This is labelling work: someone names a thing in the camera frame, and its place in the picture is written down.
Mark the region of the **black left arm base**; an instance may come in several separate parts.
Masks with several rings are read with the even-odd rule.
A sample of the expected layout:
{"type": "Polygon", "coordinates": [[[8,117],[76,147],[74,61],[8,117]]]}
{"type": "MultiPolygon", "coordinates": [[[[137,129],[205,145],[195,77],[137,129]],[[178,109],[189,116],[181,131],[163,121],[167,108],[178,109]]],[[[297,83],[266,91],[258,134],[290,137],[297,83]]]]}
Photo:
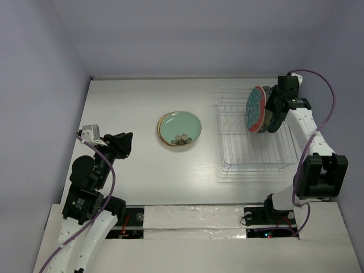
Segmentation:
{"type": "Polygon", "coordinates": [[[144,207],[127,206],[126,201],[111,197],[106,211],[117,218],[106,239],[142,239],[144,235],[144,207]]]}

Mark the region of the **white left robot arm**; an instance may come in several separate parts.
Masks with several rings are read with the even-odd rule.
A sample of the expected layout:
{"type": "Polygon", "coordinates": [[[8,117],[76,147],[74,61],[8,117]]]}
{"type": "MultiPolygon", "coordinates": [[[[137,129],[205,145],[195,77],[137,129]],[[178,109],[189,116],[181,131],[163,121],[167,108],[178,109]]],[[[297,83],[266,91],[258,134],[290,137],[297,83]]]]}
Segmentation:
{"type": "Polygon", "coordinates": [[[133,134],[100,136],[98,126],[90,125],[76,139],[94,155],[80,156],[71,166],[57,248],[40,272],[88,272],[109,231],[126,218],[125,200],[113,196],[113,164],[129,157],[133,134]]]}

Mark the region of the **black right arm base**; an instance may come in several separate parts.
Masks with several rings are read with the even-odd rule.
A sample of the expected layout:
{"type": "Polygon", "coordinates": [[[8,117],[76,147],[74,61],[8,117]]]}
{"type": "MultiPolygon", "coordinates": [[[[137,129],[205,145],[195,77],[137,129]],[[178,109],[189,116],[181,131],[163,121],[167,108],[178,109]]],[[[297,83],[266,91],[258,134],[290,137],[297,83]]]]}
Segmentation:
{"type": "Polygon", "coordinates": [[[246,228],[247,238],[298,237],[293,210],[274,209],[272,194],[267,196],[262,206],[245,207],[240,224],[246,228]]]}

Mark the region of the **red and teal plate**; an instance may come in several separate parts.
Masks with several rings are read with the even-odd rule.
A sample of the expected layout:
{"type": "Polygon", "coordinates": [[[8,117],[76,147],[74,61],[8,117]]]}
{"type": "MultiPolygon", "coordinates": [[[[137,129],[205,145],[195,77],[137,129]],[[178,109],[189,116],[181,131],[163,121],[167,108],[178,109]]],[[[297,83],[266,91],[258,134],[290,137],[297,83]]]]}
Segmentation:
{"type": "Polygon", "coordinates": [[[245,106],[245,126],[250,133],[257,133],[263,126],[266,115],[267,96],[261,86],[254,87],[245,106]]]}

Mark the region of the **blue floral rim plate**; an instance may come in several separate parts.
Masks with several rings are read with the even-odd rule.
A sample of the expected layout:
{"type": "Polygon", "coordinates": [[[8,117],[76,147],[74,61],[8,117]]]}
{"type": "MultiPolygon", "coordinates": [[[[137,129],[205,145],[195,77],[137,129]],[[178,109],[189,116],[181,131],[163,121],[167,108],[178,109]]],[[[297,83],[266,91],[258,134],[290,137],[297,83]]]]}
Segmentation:
{"type": "MultiPolygon", "coordinates": [[[[269,86],[263,86],[262,88],[266,94],[266,102],[268,102],[268,99],[270,98],[272,90],[269,86]]],[[[258,130],[258,133],[261,134],[261,133],[264,133],[267,131],[267,129],[269,128],[269,126],[272,122],[272,116],[273,116],[273,113],[271,111],[265,109],[264,120],[263,120],[261,128],[258,130]]]]}

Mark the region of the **light green flower plate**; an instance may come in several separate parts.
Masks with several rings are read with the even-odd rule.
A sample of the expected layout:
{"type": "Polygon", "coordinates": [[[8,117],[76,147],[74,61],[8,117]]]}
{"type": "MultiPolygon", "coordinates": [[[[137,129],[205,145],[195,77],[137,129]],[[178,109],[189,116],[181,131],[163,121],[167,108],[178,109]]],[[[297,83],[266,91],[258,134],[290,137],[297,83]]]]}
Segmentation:
{"type": "Polygon", "coordinates": [[[188,111],[173,111],[160,127],[165,141],[175,147],[188,146],[198,140],[202,132],[200,119],[188,111]]]}

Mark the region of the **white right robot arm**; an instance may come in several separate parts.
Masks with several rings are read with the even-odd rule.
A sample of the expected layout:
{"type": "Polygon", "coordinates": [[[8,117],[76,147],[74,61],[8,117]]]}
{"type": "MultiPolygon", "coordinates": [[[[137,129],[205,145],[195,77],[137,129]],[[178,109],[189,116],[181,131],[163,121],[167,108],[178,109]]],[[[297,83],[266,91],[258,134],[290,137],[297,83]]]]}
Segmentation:
{"type": "Polygon", "coordinates": [[[333,97],[329,114],[322,124],[317,125],[310,103],[306,98],[299,96],[303,82],[301,73],[301,69],[295,69],[279,76],[265,107],[273,113],[274,118],[269,132],[273,132],[283,123],[287,124],[301,149],[292,185],[270,194],[264,201],[262,217],[269,223],[276,222],[282,217],[283,212],[295,207],[337,197],[349,165],[346,156],[337,154],[321,133],[336,106],[333,87],[329,87],[333,97]]]}

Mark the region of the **dark teal glazed plate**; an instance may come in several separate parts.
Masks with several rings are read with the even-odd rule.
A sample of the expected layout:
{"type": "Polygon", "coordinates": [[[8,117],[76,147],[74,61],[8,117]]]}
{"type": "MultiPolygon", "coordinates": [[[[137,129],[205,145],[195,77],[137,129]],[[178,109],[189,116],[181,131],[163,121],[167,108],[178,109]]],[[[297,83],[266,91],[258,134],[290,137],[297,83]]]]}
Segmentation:
{"type": "Polygon", "coordinates": [[[281,118],[280,113],[273,113],[267,131],[269,133],[277,132],[281,127],[282,123],[283,119],[281,118]]]}

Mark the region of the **beige bird pattern plate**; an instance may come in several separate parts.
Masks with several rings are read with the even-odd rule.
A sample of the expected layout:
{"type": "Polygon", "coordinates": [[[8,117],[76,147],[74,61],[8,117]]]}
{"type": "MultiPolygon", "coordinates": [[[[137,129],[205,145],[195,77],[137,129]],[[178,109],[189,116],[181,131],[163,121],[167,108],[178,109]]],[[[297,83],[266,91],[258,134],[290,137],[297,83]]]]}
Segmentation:
{"type": "Polygon", "coordinates": [[[162,122],[164,121],[164,119],[169,115],[171,114],[172,112],[169,112],[169,113],[166,113],[165,115],[163,115],[159,121],[158,121],[158,125],[157,125],[157,133],[158,133],[158,136],[159,136],[159,139],[165,144],[165,145],[168,145],[170,147],[175,147],[173,145],[171,145],[170,143],[168,143],[167,141],[164,140],[164,138],[162,137],[161,133],[160,133],[160,127],[162,125],[162,122]]]}

